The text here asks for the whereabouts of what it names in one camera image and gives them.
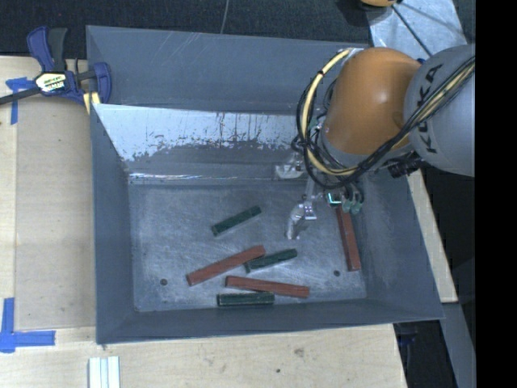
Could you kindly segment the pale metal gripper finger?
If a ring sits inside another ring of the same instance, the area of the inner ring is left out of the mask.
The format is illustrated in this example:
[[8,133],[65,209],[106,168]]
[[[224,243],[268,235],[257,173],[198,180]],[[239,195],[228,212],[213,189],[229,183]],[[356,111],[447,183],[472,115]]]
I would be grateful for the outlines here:
[[317,214],[313,207],[312,201],[305,201],[301,204],[301,231],[307,230],[314,221],[317,220]]
[[305,221],[305,209],[302,203],[295,205],[289,216],[287,221],[287,226],[285,229],[285,236],[287,239],[294,240],[299,236],[300,228]]

